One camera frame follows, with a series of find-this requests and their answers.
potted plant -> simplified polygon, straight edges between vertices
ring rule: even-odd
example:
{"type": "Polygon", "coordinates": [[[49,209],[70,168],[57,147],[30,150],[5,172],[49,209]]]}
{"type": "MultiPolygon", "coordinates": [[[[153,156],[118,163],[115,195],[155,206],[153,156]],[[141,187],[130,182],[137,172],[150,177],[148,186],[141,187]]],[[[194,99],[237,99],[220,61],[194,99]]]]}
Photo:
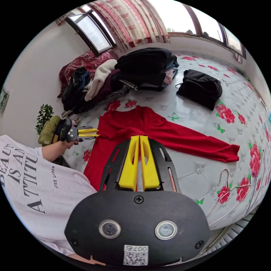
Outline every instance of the potted plant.
{"type": "Polygon", "coordinates": [[[39,115],[37,117],[37,125],[36,130],[38,135],[40,135],[43,126],[45,125],[46,121],[48,121],[53,116],[53,108],[50,105],[42,105],[40,107],[39,115]]]}

white wall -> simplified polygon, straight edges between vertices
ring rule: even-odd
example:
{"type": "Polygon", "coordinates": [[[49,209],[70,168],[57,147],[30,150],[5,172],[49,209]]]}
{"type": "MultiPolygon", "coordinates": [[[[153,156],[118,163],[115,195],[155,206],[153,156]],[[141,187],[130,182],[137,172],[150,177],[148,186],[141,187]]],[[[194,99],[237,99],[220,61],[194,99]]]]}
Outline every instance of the white wall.
{"type": "Polygon", "coordinates": [[[53,22],[40,32],[18,57],[4,83],[10,97],[0,113],[0,135],[7,134],[30,147],[40,146],[35,130],[40,106],[49,104],[55,115],[61,115],[59,72],[88,50],[66,23],[59,27],[53,22]]]}
{"type": "Polygon", "coordinates": [[[271,93],[269,87],[259,66],[248,51],[246,52],[246,66],[244,72],[262,95],[269,112],[271,112],[271,93]]]}

window frame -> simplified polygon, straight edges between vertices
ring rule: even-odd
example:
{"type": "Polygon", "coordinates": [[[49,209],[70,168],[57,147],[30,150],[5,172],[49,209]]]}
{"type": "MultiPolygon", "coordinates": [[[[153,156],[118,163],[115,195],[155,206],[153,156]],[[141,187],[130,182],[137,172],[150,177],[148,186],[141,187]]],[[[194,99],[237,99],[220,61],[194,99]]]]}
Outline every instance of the window frame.
{"type": "Polygon", "coordinates": [[[199,19],[198,19],[197,15],[195,14],[194,10],[190,6],[188,6],[188,5],[184,4],[184,3],[181,3],[181,4],[185,7],[188,14],[190,15],[190,17],[191,17],[191,19],[193,21],[193,24],[195,26],[195,29],[196,29],[196,34],[190,34],[190,33],[186,33],[186,32],[185,33],[183,33],[183,32],[168,32],[169,36],[172,36],[172,35],[185,35],[185,36],[203,38],[203,39],[215,42],[215,43],[217,43],[217,44],[219,44],[219,45],[221,45],[223,47],[226,47],[227,49],[231,50],[232,52],[237,53],[238,55],[241,55],[244,59],[246,59],[246,49],[245,49],[245,47],[243,46],[243,44],[240,41],[239,41],[239,43],[240,43],[240,46],[241,46],[242,54],[240,54],[239,52],[235,51],[234,49],[232,49],[232,48],[230,48],[228,46],[227,35],[226,35],[225,30],[224,30],[224,26],[221,23],[219,23],[217,21],[218,26],[219,26],[219,28],[221,30],[221,33],[222,33],[223,42],[220,41],[220,40],[214,39],[212,37],[204,37],[203,32],[202,32],[202,28],[201,28],[201,25],[200,25],[200,22],[199,22],[199,19]]]}
{"type": "Polygon", "coordinates": [[[82,38],[82,40],[87,44],[87,46],[90,48],[90,50],[94,53],[95,56],[99,56],[102,53],[109,51],[111,49],[114,49],[117,47],[116,43],[112,40],[107,30],[104,28],[104,26],[99,22],[99,20],[92,14],[93,10],[90,9],[89,11],[85,11],[82,9],[82,7],[76,8],[81,12],[81,14],[74,14],[72,11],[69,13],[68,17],[65,19],[65,21],[77,32],[77,34],[82,38]],[[80,18],[78,18],[76,21],[73,21],[70,17],[72,16],[78,16],[81,15],[80,18]],[[91,42],[91,40],[87,37],[87,35],[81,30],[81,28],[77,25],[78,22],[80,22],[83,18],[89,17],[94,24],[100,29],[101,33],[104,35],[104,37],[108,40],[109,44],[111,45],[110,48],[105,48],[102,51],[98,51],[95,47],[95,45],[91,42]]]}

sweater sleeve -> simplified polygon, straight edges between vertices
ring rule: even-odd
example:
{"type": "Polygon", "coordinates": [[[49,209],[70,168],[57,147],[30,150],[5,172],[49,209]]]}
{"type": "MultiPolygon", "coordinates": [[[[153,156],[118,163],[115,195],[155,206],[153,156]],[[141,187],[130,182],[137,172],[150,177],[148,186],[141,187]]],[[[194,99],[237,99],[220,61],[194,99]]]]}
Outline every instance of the sweater sleeve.
{"type": "Polygon", "coordinates": [[[167,148],[225,163],[239,160],[237,154],[240,146],[230,145],[212,136],[171,123],[151,109],[145,125],[149,138],[167,148]]]}

red fabric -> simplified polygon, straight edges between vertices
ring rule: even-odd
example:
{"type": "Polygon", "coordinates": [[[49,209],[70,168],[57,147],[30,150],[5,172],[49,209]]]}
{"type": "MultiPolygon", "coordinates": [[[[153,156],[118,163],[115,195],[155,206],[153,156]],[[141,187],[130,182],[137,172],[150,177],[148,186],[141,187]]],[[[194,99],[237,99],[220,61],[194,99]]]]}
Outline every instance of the red fabric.
{"type": "Polygon", "coordinates": [[[64,89],[70,83],[73,72],[77,68],[85,67],[85,69],[89,71],[90,78],[93,79],[97,67],[109,59],[118,60],[118,56],[113,52],[104,52],[99,56],[95,56],[92,51],[88,51],[85,54],[74,59],[71,63],[65,65],[59,72],[61,91],[57,97],[60,98],[62,96],[64,89]]]}
{"type": "Polygon", "coordinates": [[[230,145],[184,126],[171,123],[149,107],[126,112],[108,111],[100,117],[96,139],[84,174],[99,189],[104,166],[117,144],[131,136],[147,135],[165,147],[225,163],[239,160],[240,146],[230,145]]]}

